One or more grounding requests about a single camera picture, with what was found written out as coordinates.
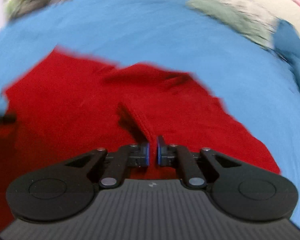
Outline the red cloth garment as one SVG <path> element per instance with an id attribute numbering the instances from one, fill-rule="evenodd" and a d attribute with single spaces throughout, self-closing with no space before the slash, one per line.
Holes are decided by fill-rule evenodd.
<path id="1" fill-rule="evenodd" d="M 158 136 L 191 151 L 209 147 L 273 173 L 267 147 L 189 73 L 55 48 L 5 90 L 16 122 L 0 126 L 0 231 L 12 220 L 6 189 L 17 177 L 98 147 L 149 142 L 150 165 L 133 179 L 174 179 L 157 163 Z"/>

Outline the dark blue pillow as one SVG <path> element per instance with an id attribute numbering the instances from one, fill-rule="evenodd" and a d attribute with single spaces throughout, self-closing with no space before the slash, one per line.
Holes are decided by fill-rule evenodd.
<path id="1" fill-rule="evenodd" d="M 300 89 L 300 37 L 294 26 L 280 20 L 273 35 L 273 44 L 274 51 L 292 66 Z"/>

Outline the green folded cloth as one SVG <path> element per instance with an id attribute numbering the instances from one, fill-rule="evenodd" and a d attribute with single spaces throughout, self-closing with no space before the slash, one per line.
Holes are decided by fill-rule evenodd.
<path id="1" fill-rule="evenodd" d="M 229 26 L 264 49 L 271 45 L 271 32 L 251 16 L 218 0 L 188 0 L 187 6 Z"/>

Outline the blue bed sheet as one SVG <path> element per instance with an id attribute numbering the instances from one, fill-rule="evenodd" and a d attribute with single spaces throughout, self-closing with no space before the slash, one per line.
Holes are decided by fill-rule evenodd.
<path id="1" fill-rule="evenodd" d="M 60 44 L 131 65 L 151 61 L 193 72 L 270 150 L 299 191 L 300 91 L 292 67 L 187 0 L 71 0 L 0 31 L 0 88 Z"/>

